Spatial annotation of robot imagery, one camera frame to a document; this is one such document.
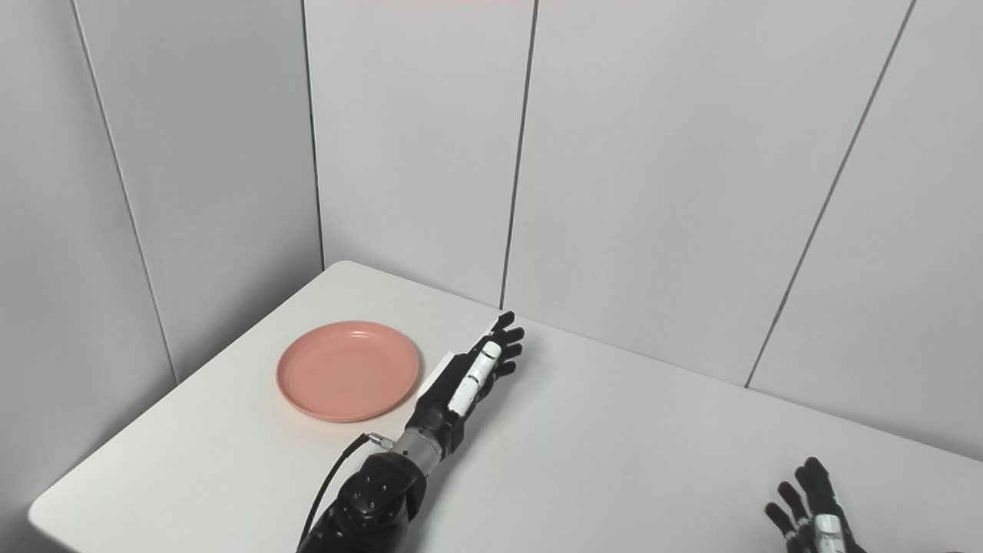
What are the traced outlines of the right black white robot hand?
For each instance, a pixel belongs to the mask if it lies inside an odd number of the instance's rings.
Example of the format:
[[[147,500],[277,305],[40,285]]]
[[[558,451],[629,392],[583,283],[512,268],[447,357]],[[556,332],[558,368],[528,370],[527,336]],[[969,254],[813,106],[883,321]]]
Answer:
[[[779,529],[786,552],[865,552],[857,541],[833,490],[828,469],[810,456],[794,472],[797,486],[782,481],[776,487],[783,508],[776,502],[764,507],[766,517]]]

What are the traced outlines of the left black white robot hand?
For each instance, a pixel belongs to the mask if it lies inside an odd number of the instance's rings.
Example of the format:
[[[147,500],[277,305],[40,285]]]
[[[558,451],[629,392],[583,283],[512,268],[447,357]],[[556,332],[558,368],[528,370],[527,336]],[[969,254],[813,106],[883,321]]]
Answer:
[[[525,329],[515,320],[514,312],[501,313],[470,350],[450,355],[429,375],[405,429],[435,445],[440,461],[459,447],[465,423],[495,382],[516,371]]]

